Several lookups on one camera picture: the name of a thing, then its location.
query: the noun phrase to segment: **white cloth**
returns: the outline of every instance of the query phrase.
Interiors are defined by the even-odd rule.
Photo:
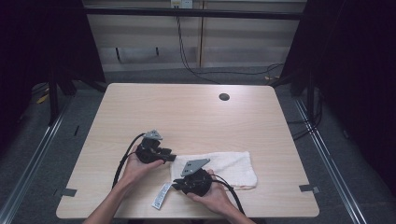
[[[177,155],[171,162],[171,179],[182,178],[181,172],[187,161],[210,159],[203,169],[211,169],[215,175],[221,176],[234,189],[254,189],[257,176],[250,162],[249,152],[213,152],[202,155]]]

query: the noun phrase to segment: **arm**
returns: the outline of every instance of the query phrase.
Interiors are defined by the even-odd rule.
[[[125,194],[127,194],[145,174],[161,164],[163,164],[163,161],[154,161],[145,164],[141,162],[135,154],[129,156],[122,178],[84,223],[110,223],[119,209]]]
[[[213,176],[214,173],[212,170],[208,170],[207,172],[212,175],[213,179],[216,179],[216,177]],[[188,193],[187,196],[193,201],[203,204],[210,211],[225,217],[232,224],[254,223],[233,206],[224,187],[220,183],[213,182],[210,190],[203,197],[194,193]]]

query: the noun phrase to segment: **wooden table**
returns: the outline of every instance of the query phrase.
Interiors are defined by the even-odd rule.
[[[220,100],[221,93],[229,94],[230,100]],[[110,192],[132,140],[153,129],[163,136],[161,146],[177,155],[249,151],[258,185],[236,192],[248,217],[318,215],[312,191],[299,189],[308,180],[271,87],[111,84],[67,185],[77,193],[63,196],[57,216],[87,217]],[[174,189],[160,211],[153,208],[163,183],[171,181],[168,162],[130,192],[116,217],[219,217]]]

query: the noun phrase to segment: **electrical outlet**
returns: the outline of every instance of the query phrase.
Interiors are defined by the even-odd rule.
[[[181,8],[192,8],[192,0],[181,0]]]
[[[181,0],[171,0],[171,8],[181,8]]]

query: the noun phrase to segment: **forearm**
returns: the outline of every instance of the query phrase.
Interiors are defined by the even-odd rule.
[[[224,211],[221,214],[232,224],[249,224],[255,223],[250,218],[242,214],[233,205],[228,205],[224,207]]]
[[[131,186],[131,183],[127,183],[127,181],[121,179],[101,204],[84,221],[84,223],[111,223],[123,197]]]

